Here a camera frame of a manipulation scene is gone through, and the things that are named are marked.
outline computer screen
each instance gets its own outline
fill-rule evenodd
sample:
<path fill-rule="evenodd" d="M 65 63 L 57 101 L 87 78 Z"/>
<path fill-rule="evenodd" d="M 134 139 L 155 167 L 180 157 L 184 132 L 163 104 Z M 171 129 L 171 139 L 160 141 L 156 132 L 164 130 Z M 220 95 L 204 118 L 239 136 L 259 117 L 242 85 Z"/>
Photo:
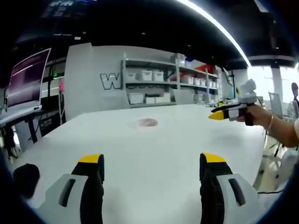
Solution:
<path fill-rule="evenodd" d="M 7 97 L 7 107 L 40 100 L 43 73 L 50 49 L 38 52 L 13 67 Z"/>

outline wall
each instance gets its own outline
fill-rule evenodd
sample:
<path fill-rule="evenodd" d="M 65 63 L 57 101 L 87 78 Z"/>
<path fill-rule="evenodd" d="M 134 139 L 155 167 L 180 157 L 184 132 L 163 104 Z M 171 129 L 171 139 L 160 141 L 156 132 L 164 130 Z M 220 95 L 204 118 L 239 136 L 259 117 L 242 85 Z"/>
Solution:
<path fill-rule="evenodd" d="M 171 52 L 130 46 L 99 46 L 90 43 L 70 46 L 64 72 L 64 96 L 66 119 L 85 112 L 103 110 L 99 95 L 103 91 L 115 91 L 120 86 L 105 90 L 101 77 L 119 78 L 123 54 L 126 58 L 139 58 L 168 62 Z M 204 63 L 193 61 L 192 66 Z"/>
<path fill-rule="evenodd" d="M 42 93 L 41 97 L 48 97 L 48 82 L 42 83 Z M 50 96 L 58 96 L 59 94 L 59 79 L 54 79 L 50 84 Z"/>

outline white table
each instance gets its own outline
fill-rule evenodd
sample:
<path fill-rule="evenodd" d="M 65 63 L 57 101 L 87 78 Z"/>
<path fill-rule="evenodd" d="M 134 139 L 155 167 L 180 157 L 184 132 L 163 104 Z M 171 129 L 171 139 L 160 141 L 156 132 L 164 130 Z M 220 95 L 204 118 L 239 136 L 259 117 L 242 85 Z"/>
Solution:
<path fill-rule="evenodd" d="M 28 202 L 38 208 L 45 191 L 80 157 L 103 153 L 105 224 L 198 224 L 199 155 L 224 157 L 234 173 L 254 183 L 263 155 L 261 127 L 208 119 L 212 108 L 161 106 L 80 115 L 38 141 L 14 164 L 32 163 L 40 180 Z M 152 118 L 158 126 L 139 127 Z"/>

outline pink object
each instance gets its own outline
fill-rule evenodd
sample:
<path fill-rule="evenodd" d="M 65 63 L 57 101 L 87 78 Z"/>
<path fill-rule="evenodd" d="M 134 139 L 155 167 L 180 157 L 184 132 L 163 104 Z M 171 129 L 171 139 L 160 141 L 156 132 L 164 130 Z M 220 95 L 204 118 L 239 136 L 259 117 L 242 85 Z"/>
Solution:
<path fill-rule="evenodd" d="M 152 118 L 146 118 L 146 119 L 141 119 L 139 120 L 139 126 L 141 127 L 153 127 L 157 126 L 158 121 Z"/>
<path fill-rule="evenodd" d="M 59 82 L 59 89 L 60 89 L 61 92 L 64 91 L 64 83 L 61 80 Z"/>

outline black ceiling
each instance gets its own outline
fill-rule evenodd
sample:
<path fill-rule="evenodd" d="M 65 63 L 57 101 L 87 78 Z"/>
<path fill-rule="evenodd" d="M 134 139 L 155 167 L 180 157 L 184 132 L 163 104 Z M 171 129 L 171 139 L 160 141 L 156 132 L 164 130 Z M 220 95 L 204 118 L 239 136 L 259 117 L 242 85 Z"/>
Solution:
<path fill-rule="evenodd" d="M 224 26 L 247 56 L 294 56 L 287 29 L 273 15 L 261 13 L 254 0 L 193 2 Z M 7 85 L 10 69 L 22 58 L 52 47 L 50 57 L 56 59 L 66 56 L 68 46 L 82 42 L 179 52 L 221 66 L 240 58 L 213 24 L 175 0 L 51 0 L 34 6 L 16 17 L 23 23 L 11 35 L 16 44 L 7 45 L 0 86 Z"/>

